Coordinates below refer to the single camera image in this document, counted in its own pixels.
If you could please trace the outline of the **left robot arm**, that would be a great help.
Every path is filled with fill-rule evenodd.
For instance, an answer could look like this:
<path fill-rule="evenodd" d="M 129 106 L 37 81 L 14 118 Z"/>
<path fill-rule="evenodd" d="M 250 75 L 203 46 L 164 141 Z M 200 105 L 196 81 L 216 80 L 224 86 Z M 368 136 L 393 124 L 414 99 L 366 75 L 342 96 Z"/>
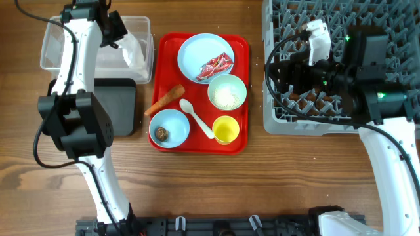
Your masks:
<path fill-rule="evenodd" d="M 127 34 L 109 1 L 65 5 L 60 72 L 48 96 L 38 100 L 39 134 L 50 136 L 69 164 L 82 172 L 96 205 L 98 235 L 138 235 L 140 225 L 122 192 L 111 159 L 112 122 L 94 94 L 95 65 L 101 47 L 117 47 Z"/>

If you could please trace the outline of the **grey dishwasher rack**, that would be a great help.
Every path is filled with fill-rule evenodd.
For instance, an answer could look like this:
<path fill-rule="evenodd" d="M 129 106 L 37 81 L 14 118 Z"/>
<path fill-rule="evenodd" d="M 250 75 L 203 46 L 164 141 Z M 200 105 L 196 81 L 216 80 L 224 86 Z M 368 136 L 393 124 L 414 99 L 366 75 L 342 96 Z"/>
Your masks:
<path fill-rule="evenodd" d="M 262 40 L 269 56 L 282 40 L 303 24 L 321 19 L 331 36 L 331 59 L 340 62 L 347 29 L 355 25 L 380 26 L 389 36 L 387 81 L 408 88 L 415 122 L 419 122 L 419 2 L 418 1 L 273 1 L 262 3 Z M 295 94 L 263 89 L 263 125 L 270 134 L 322 136 L 353 133 L 341 97 L 313 88 Z"/>

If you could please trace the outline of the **light blue plate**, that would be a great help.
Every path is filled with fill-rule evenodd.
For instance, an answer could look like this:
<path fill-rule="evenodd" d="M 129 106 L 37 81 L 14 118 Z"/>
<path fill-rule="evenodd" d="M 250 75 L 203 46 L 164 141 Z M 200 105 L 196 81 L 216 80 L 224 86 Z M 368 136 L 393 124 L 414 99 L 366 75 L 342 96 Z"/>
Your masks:
<path fill-rule="evenodd" d="M 215 77 L 229 74 L 232 71 L 233 66 L 207 80 L 198 81 L 196 79 L 202 65 L 224 52 L 235 62 L 234 51 L 225 39 L 211 33 L 197 34 L 188 38 L 181 45 L 177 56 L 178 67 L 190 81 L 208 85 Z"/>

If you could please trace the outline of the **white rice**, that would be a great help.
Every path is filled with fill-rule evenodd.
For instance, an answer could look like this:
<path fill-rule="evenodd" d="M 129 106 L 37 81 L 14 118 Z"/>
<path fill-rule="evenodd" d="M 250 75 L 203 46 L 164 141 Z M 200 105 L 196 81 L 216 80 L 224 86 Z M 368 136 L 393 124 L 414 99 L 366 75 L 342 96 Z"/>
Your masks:
<path fill-rule="evenodd" d="M 240 105 L 240 97 L 233 93 L 229 87 L 218 87 L 211 95 L 211 101 L 222 110 L 233 110 Z"/>

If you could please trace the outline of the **white napkin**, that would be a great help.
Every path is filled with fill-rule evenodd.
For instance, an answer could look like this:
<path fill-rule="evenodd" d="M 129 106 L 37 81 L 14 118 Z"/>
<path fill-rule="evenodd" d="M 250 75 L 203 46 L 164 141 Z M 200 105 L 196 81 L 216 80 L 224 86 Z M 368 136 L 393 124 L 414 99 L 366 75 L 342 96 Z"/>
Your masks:
<path fill-rule="evenodd" d="M 122 39 L 117 41 L 117 45 L 122 49 L 122 55 L 129 69 L 141 80 L 148 78 L 146 62 L 140 46 L 135 36 L 128 32 Z"/>

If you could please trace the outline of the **white plastic spoon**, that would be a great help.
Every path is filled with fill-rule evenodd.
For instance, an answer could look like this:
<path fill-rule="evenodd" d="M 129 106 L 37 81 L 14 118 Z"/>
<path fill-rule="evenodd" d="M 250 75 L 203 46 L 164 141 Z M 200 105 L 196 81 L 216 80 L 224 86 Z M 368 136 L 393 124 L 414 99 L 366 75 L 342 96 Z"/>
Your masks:
<path fill-rule="evenodd" d="M 208 139 L 215 138 L 213 131 L 201 120 L 199 116 L 196 115 L 193 105 L 188 100 L 184 98 L 180 99 L 179 105 L 183 112 L 190 114 L 195 119 L 196 123 L 199 125 Z"/>

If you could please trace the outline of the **light blue bowl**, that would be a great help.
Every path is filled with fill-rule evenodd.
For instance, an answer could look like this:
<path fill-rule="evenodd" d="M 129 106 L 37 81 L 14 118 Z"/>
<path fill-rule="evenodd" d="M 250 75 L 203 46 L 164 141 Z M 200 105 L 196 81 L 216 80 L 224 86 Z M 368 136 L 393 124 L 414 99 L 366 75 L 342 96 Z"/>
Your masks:
<path fill-rule="evenodd" d="M 164 141 L 158 139 L 158 128 L 167 131 Z M 165 109 L 155 114 L 149 124 L 151 143 L 159 148 L 172 149 L 183 144 L 190 133 L 190 123 L 183 112 L 176 109 Z"/>

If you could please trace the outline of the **clear plastic bin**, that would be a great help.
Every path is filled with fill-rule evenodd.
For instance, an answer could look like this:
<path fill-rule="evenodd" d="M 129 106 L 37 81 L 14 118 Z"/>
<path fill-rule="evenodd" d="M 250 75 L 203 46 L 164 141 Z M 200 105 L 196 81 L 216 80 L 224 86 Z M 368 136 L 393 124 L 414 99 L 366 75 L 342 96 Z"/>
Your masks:
<path fill-rule="evenodd" d="M 140 43 L 148 78 L 141 80 L 125 63 L 122 49 L 110 46 L 100 48 L 96 57 L 95 77 L 101 78 L 130 78 L 138 84 L 149 83 L 152 78 L 154 61 L 154 41 L 151 33 L 150 19 L 146 16 L 122 16 L 128 32 L 131 32 Z M 51 73 L 53 79 L 58 77 L 62 53 L 64 49 L 64 30 L 54 24 L 48 24 L 41 49 L 40 66 Z"/>

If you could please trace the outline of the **brown mushroom piece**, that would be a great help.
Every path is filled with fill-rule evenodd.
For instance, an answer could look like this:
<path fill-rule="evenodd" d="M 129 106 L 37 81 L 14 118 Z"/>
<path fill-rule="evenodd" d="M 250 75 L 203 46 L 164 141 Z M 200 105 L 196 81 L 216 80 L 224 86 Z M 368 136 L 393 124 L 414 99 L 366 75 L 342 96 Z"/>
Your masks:
<path fill-rule="evenodd" d="M 164 142 L 169 137 L 169 131 L 163 127 L 158 127 L 155 132 L 156 139 L 160 142 Z"/>

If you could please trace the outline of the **yellow plastic cup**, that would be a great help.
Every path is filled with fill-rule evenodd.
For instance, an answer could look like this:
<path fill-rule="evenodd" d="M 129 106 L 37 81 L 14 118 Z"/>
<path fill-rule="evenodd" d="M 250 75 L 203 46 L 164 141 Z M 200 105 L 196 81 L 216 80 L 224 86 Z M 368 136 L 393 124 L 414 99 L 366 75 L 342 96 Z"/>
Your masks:
<path fill-rule="evenodd" d="M 213 122 L 212 131 L 219 144 L 228 145 L 239 136 L 240 126 L 235 118 L 223 115 Z"/>

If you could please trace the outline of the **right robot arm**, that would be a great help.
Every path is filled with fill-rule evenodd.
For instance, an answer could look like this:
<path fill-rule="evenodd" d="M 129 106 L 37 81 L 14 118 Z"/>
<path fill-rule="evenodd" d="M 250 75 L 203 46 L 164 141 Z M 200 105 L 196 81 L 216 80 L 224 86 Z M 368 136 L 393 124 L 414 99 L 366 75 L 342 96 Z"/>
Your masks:
<path fill-rule="evenodd" d="M 388 36 L 377 26 L 351 27 L 343 60 L 330 59 L 331 38 L 323 23 L 309 23 L 299 34 L 306 55 L 274 62 L 268 58 L 268 90 L 291 84 L 320 86 L 339 95 L 350 125 L 369 155 L 383 214 L 383 235 L 419 234 L 419 157 L 414 110 L 404 85 L 386 80 Z"/>

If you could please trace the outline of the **orange carrot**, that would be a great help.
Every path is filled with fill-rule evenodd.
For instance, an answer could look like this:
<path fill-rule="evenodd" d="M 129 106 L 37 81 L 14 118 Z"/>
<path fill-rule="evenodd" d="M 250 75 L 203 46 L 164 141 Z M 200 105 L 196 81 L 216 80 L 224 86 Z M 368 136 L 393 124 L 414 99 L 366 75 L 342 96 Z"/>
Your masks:
<path fill-rule="evenodd" d="M 157 102 L 152 104 L 152 106 L 144 112 L 144 115 L 150 116 L 151 114 L 159 111 L 169 103 L 180 98 L 184 93 L 185 88 L 181 84 L 174 86 L 167 94 L 165 94 Z"/>

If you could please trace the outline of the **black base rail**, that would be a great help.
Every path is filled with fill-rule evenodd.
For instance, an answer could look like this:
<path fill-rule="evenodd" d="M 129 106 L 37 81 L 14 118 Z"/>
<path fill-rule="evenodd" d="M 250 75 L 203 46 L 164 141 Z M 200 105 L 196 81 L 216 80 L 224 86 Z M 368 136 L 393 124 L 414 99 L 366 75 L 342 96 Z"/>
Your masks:
<path fill-rule="evenodd" d="M 247 218 L 188 218 L 184 229 L 176 228 L 174 218 L 138 218 L 142 234 L 146 236 L 214 236 L 225 227 L 237 236 L 255 236 Z M 262 233 L 266 236 L 319 235 L 315 220 L 307 215 L 286 215 L 261 218 Z"/>

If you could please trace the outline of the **black tray bin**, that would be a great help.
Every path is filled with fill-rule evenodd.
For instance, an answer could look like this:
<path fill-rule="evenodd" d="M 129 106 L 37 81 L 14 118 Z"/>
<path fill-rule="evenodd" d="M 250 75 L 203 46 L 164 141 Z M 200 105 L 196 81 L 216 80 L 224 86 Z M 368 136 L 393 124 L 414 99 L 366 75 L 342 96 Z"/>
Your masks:
<path fill-rule="evenodd" d="M 99 149 L 111 146 L 114 135 L 132 133 L 136 83 L 132 79 L 93 79 L 90 89 L 64 82 L 62 93 L 50 92 L 38 99 L 43 121 L 37 135 L 51 136 L 57 145 L 87 144 Z"/>

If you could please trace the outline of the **red snack wrapper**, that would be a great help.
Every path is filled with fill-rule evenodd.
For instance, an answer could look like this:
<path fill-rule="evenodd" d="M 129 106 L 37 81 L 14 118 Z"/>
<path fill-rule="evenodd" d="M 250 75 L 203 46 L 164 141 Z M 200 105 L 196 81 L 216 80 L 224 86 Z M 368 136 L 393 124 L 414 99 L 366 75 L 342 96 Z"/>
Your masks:
<path fill-rule="evenodd" d="M 196 76 L 198 81 L 207 80 L 219 73 L 222 73 L 230 69 L 234 64 L 234 61 L 225 52 L 219 56 L 210 59 L 206 64 L 200 67 L 199 75 Z"/>

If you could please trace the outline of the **red serving tray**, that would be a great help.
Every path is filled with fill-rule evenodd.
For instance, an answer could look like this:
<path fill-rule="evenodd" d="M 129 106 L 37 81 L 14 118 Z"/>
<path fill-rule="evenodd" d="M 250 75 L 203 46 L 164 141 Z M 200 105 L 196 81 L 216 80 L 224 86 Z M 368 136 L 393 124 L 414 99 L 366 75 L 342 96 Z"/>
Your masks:
<path fill-rule="evenodd" d="M 177 62 L 177 56 L 182 44 L 189 38 L 198 35 L 197 33 L 171 32 L 164 35 L 160 42 L 157 52 L 157 63 L 154 78 L 154 91 L 152 103 L 157 102 L 163 95 L 167 94 L 175 85 L 182 84 L 186 92 L 182 98 L 192 103 L 194 111 L 198 116 L 211 126 L 216 118 L 222 115 L 229 115 L 238 122 L 240 127 L 239 136 L 227 146 L 218 144 L 216 140 L 210 140 L 202 129 L 194 121 L 194 118 L 181 112 L 179 100 L 175 100 L 166 105 L 163 109 L 175 109 L 185 114 L 190 124 L 190 132 L 185 142 L 178 147 L 164 148 L 159 147 L 152 140 L 155 131 L 149 131 L 149 143 L 159 151 L 171 151 L 182 153 L 199 153 L 215 155 L 235 155 L 242 152 L 247 145 L 248 138 L 248 117 L 249 102 L 245 95 L 244 105 L 234 111 L 221 111 L 217 109 L 208 99 L 207 86 L 195 83 L 185 77 Z M 220 35 L 232 47 L 234 53 L 234 65 L 232 75 L 239 77 L 249 88 L 249 44 L 238 35 Z"/>

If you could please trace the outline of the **green bowl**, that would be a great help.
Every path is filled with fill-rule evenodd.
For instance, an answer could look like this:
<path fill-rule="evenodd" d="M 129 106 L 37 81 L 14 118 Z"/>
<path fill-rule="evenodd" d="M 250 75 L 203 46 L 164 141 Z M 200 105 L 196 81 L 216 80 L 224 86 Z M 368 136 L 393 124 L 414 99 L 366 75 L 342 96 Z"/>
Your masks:
<path fill-rule="evenodd" d="M 240 106 L 244 104 L 247 98 L 247 87 L 245 83 L 239 77 L 235 75 L 230 75 L 230 74 L 220 75 L 214 78 L 210 82 L 207 89 L 207 95 L 209 97 L 210 102 L 213 105 L 214 103 L 211 101 L 211 95 L 212 95 L 212 92 L 218 87 L 229 87 L 233 93 L 237 94 L 240 97 L 241 102 L 240 102 L 240 105 L 236 109 L 238 109 Z"/>

